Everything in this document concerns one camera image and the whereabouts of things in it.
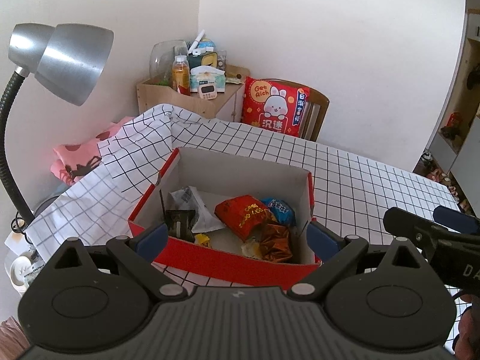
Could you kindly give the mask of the person right hand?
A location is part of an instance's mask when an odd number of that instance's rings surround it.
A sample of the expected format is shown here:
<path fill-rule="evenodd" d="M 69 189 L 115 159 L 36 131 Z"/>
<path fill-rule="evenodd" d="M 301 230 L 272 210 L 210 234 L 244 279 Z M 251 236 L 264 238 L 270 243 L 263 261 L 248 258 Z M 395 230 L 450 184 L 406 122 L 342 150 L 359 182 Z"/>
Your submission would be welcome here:
<path fill-rule="evenodd" d="M 470 303 L 462 314 L 459 322 L 459 335 L 452 346 L 456 359 L 479 359 L 479 297 L 460 291 L 459 297 L 463 302 Z"/>

